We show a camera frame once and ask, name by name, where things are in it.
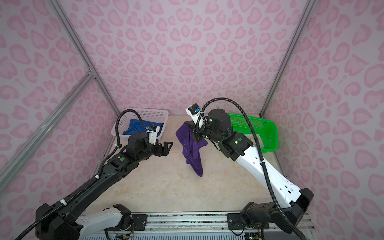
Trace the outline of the purple towel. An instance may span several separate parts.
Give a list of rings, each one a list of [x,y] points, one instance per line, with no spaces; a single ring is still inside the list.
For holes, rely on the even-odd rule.
[[[193,139],[193,132],[184,122],[182,126],[176,131],[176,137],[183,147],[183,156],[186,158],[186,163],[190,165],[194,172],[202,177],[204,174],[200,149],[205,147],[208,143],[206,140],[195,142]]]

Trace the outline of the blue towel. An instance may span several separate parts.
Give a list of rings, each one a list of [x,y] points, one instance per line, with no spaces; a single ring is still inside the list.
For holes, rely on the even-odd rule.
[[[157,133],[157,136],[159,137],[161,132],[162,132],[162,129],[163,129],[163,126],[164,126],[164,123],[155,123],[155,122],[150,122],[150,121],[143,121],[145,127],[149,127],[149,125],[156,125],[160,128],[159,132]],[[145,129],[144,127],[142,126],[140,120],[136,120],[136,119],[131,119],[130,122],[129,122],[129,125],[127,127],[127,129],[123,132],[123,135],[133,135],[134,133],[137,133],[137,132],[143,132]]]

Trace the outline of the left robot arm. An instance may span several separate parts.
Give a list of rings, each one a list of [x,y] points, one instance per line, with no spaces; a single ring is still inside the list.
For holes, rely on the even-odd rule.
[[[150,143],[149,134],[129,137],[126,146],[112,156],[90,180],[52,206],[44,204],[36,211],[35,235],[40,240],[80,240],[105,229],[132,230],[131,211],[115,204],[102,212],[83,217],[82,213],[107,189],[125,178],[152,156],[166,157],[172,142]]]

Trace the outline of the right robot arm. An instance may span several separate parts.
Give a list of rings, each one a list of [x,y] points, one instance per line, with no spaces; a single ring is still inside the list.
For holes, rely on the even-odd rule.
[[[195,142],[206,139],[217,144],[225,157],[248,170],[270,192],[270,203],[250,202],[240,211],[243,226],[251,228],[272,223],[283,232],[304,239],[297,225],[308,210],[313,192],[290,182],[262,156],[255,143],[234,131],[230,115],[225,110],[214,109],[204,117],[200,107],[194,104],[186,109],[186,113],[191,117],[187,125]]]

